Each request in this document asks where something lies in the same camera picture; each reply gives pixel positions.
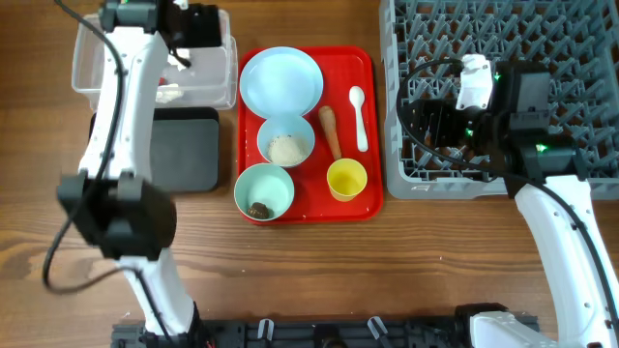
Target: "mint green bowl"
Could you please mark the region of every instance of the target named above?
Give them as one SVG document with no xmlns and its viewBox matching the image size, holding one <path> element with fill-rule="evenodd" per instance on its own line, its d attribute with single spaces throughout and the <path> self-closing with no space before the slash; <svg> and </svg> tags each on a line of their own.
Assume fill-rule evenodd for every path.
<svg viewBox="0 0 619 348">
<path fill-rule="evenodd" d="M 294 199 L 294 184 L 290 175 L 271 163 L 260 163 L 247 168 L 234 186 L 234 201 L 241 213 L 256 221 L 271 221 L 281 217 Z M 254 218 L 248 209 L 260 202 L 269 209 L 269 218 Z"/>
</svg>

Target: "gray dish rack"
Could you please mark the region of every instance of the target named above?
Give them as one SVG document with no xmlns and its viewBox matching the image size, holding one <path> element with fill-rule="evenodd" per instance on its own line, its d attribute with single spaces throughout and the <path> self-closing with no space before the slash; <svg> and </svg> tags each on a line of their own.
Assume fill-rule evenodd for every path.
<svg viewBox="0 0 619 348">
<path fill-rule="evenodd" d="M 472 199 L 505 194 L 501 178 L 455 170 L 416 149 L 396 114 L 396 93 L 409 70 L 439 58 L 482 53 L 493 62 L 543 62 L 552 74 L 550 132 L 571 135 L 587 161 L 594 199 L 619 198 L 619 17 L 612 0 L 382 0 L 380 48 L 387 85 L 385 175 L 400 199 Z M 408 86 L 406 102 L 454 99 L 447 67 Z M 474 163 L 466 148 L 443 153 Z"/>
</svg>

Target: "yellow cup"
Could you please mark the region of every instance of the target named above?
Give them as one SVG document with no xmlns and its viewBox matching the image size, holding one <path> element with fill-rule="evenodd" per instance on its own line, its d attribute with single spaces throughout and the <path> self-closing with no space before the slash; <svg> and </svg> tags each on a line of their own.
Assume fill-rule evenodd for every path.
<svg viewBox="0 0 619 348">
<path fill-rule="evenodd" d="M 334 198 L 348 202 L 366 188 L 368 173 L 354 159 L 338 159 L 327 171 L 327 183 Z"/>
</svg>

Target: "white spoon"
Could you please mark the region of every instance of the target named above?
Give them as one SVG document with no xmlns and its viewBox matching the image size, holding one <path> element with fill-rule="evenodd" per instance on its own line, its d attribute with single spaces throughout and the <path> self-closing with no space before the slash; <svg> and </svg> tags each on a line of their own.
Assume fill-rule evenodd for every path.
<svg viewBox="0 0 619 348">
<path fill-rule="evenodd" d="M 357 114 L 357 148 L 361 152 L 368 150 L 368 136 L 366 135 L 366 128 L 364 127 L 364 117 L 361 114 L 361 106 L 366 101 L 366 95 L 359 86 L 354 86 L 350 89 L 349 99 L 352 105 L 355 107 Z"/>
</svg>

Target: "wooden table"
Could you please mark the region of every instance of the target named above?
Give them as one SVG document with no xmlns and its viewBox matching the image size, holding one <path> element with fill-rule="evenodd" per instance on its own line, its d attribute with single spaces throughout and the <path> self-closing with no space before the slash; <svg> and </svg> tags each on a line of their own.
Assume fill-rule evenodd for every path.
<svg viewBox="0 0 619 348">
<path fill-rule="evenodd" d="M 47 294 L 44 253 L 65 214 L 60 175 L 74 173 L 91 111 L 71 88 L 77 24 L 50 0 L 0 5 L 0 346 L 108 347 L 111 325 L 140 319 L 118 275 L 76 296 Z M 69 4 L 93 13 L 99 1 Z M 376 64 L 385 117 L 378 1 L 228 0 L 239 56 L 261 46 L 355 44 Z M 556 336 L 540 256 L 513 201 L 403 201 L 385 191 L 364 223 L 258 228 L 236 210 L 235 111 L 221 113 L 221 188 L 176 197 L 173 245 L 180 274 L 205 319 L 367 319 L 450 314 L 499 302 L 540 317 Z M 596 202 L 611 257 L 619 258 L 619 205 Z M 111 267 L 72 231 L 53 277 L 78 282 Z"/>
</svg>

